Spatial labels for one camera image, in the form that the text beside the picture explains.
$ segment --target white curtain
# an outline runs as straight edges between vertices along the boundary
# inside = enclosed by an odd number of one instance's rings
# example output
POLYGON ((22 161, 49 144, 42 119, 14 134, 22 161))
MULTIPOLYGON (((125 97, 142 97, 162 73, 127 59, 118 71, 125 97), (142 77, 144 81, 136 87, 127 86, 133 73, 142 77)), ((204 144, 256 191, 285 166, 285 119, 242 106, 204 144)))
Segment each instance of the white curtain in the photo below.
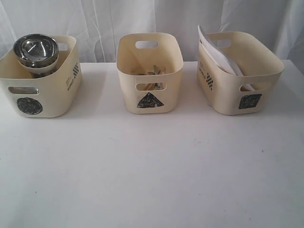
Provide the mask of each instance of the white curtain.
POLYGON ((194 61, 198 24, 248 32, 304 72, 304 0, 0 0, 0 57, 17 38, 44 33, 76 37, 82 62, 115 62, 122 36, 167 32, 194 61))

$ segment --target cream plastic bin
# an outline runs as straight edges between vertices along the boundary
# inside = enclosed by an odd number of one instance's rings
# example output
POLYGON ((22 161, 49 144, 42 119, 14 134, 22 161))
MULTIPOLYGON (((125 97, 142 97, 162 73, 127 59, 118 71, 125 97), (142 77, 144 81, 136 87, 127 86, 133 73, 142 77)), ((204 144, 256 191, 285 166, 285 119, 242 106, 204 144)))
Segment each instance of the cream plastic bin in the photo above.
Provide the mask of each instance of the cream plastic bin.
POLYGON ((135 114, 166 113, 176 106, 183 59, 174 36, 166 33, 130 34, 119 41, 117 69, 126 108, 135 114), (157 41, 155 48, 137 48, 138 41, 157 41), (166 67, 163 75, 132 75, 151 71, 153 65, 166 67), (162 83, 162 90, 139 90, 139 85, 162 83))
POLYGON ((59 51, 57 71, 32 78, 13 50, 0 59, 0 86, 15 111, 24 117, 56 117, 65 113, 78 90, 82 74, 76 39, 52 36, 67 50, 59 51))
POLYGON ((221 50, 245 75, 234 76, 221 70, 199 44, 197 77, 212 107, 225 115, 260 111, 284 70, 283 62, 250 34, 223 32, 208 36, 213 41, 230 41, 230 46, 221 50), (247 84, 256 90, 243 89, 247 84))

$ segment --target metal bowl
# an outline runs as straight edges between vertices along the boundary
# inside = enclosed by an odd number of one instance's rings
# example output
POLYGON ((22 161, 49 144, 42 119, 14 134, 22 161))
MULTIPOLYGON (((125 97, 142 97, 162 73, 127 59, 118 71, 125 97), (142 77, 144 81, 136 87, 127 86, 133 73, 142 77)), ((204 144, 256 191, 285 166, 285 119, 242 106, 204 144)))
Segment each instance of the metal bowl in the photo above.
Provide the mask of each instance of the metal bowl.
POLYGON ((43 34, 30 34, 18 39, 13 50, 19 62, 26 67, 47 67, 58 58, 58 43, 43 34))

